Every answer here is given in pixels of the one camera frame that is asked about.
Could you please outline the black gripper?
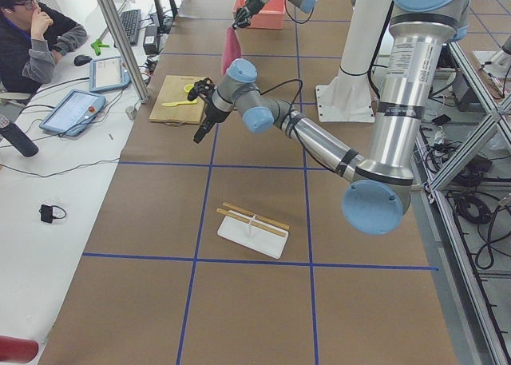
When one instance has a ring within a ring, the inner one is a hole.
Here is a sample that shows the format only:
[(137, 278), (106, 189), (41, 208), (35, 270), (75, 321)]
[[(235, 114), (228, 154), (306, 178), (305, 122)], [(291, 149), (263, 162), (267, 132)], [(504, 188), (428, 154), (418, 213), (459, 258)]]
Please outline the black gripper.
[(218, 123), (224, 122), (232, 111), (232, 103), (220, 95), (212, 95), (203, 99), (205, 103), (205, 119), (193, 136), (195, 143), (200, 143)]
[(264, 7), (263, 0), (240, 0), (241, 6), (236, 9), (235, 21), (232, 23), (234, 30), (244, 28), (244, 24), (250, 24), (252, 18)]

